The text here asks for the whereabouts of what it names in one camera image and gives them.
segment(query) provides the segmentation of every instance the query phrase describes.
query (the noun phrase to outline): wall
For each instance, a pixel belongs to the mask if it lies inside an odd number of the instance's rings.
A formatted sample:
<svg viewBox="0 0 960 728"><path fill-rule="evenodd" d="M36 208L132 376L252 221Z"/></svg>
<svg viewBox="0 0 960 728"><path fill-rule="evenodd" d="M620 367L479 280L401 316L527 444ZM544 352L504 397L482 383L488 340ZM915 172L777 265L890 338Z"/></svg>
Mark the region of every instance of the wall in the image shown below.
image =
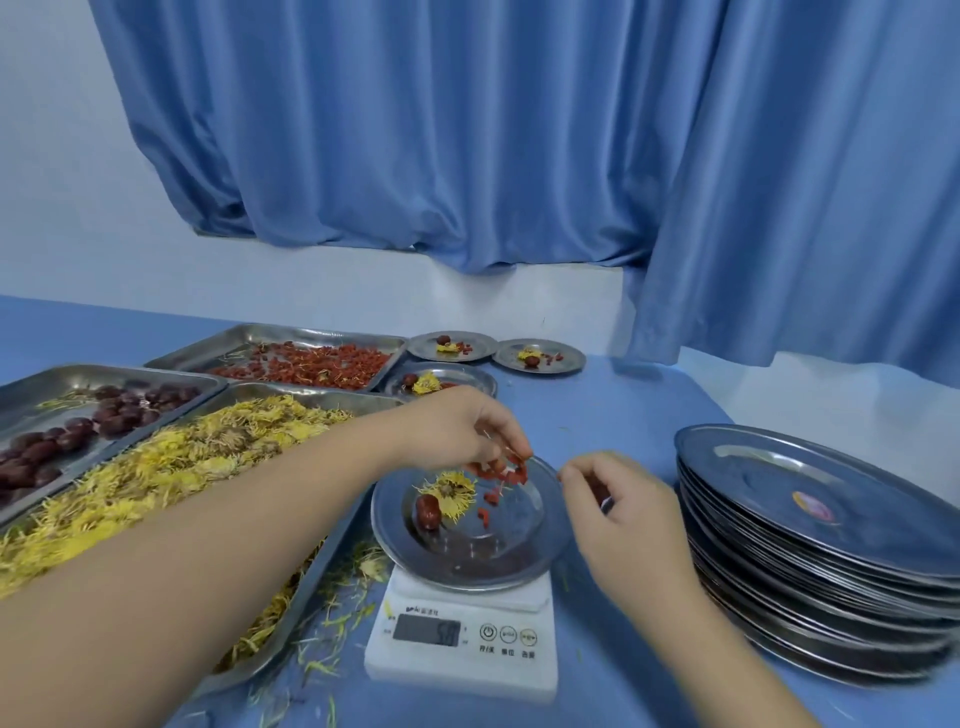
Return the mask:
<svg viewBox="0 0 960 728"><path fill-rule="evenodd" d="M0 99L0 293L341 330L534 334L589 353L625 343L632 311L616 270L466 279L419 255L196 237L132 144L79 0L0 3ZM738 422L831 445L960 504L960 392L792 354L759 369L684 351L681 366Z"/></svg>

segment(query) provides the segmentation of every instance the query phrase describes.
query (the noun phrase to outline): tray of red dates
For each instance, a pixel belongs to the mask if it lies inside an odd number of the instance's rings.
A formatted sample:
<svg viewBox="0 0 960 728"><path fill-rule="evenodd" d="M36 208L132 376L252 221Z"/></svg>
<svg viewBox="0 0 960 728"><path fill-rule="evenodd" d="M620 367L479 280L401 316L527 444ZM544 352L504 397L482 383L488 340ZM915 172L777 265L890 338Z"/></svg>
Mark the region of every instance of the tray of red dates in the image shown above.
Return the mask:
<svg viewBox="0 0 960 728"><path fill-rule="evenodd" d="M241 324L146 366L370 392L406 349L407 340L401 336Z"/></svg>
<svg viewBox="0 0 960 728"><path fill-rule="evenodd" d="M226 387L218 376L98 364L0 386L0 525Z"/></svg>

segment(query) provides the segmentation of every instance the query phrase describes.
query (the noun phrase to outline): white scale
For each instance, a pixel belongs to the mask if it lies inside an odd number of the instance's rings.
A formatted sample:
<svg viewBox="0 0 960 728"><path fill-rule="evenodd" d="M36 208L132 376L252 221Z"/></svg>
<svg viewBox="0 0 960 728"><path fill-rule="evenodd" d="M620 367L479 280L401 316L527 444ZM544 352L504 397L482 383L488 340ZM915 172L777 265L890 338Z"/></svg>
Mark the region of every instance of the white scale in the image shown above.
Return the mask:
<svg viewBox="0 0 960 728"><path fill-rule="evenodd" d="M395 567L364 667L373 680L552 702L557 642L550 573L474 593L438 589Z"/></svg>

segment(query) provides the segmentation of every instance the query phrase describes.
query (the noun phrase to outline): person's right arm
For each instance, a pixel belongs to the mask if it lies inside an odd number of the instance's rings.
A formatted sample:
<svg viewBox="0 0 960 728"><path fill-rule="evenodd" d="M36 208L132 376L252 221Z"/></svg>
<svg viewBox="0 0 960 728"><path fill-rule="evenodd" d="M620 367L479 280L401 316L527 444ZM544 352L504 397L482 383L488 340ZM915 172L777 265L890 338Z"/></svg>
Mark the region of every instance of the person's right arm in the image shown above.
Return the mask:
<svg viewBox="0 0 960 728"><path fill-rule="evenodd" d="M663 482L612 452L560 472L577 545L597 585L673 673L709 728L813 728L817 720L700 586L680 503ZM590 489L602 483L607 516Z"/></svg>

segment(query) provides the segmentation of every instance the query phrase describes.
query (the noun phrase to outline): blue table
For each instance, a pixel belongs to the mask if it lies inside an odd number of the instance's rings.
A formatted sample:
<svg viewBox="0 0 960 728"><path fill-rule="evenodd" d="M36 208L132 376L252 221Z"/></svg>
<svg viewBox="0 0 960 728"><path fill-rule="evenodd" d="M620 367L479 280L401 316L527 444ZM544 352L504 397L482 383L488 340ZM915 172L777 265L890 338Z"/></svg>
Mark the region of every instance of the blue table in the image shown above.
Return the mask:
<svg viewBox="0 0 960 728"><path fill-rule="evenodd" d="M138 366L230 324L8 297L0 297L0 321L7 342L0 382L67 362ZM609 359L590 357L582 373L557 380L484 366L497 377L500 399L516 412L538 455L555 466L579 452L619 449L669 482L675 476L674 433L686 425L728 420L674 368L618 374ZM304 679L292 654L260 702L251 704L248 689L238 688L184 706L171 725L258 728L270 724L272 713L280 715L278 699L289 706L275 725L324 725L330 698L340 728L695 725L673 680L593 586L575 548L553 576L560 688L550 707L374 683L363 670L358 646L370 634L372 619L366 619L343 651L339 676L313 672ZM372 595L379 597L382 589ZM932 728L960 720L956 661L927 685L887 691L848 688L777 660L771 664L826 726Z"/></svg>

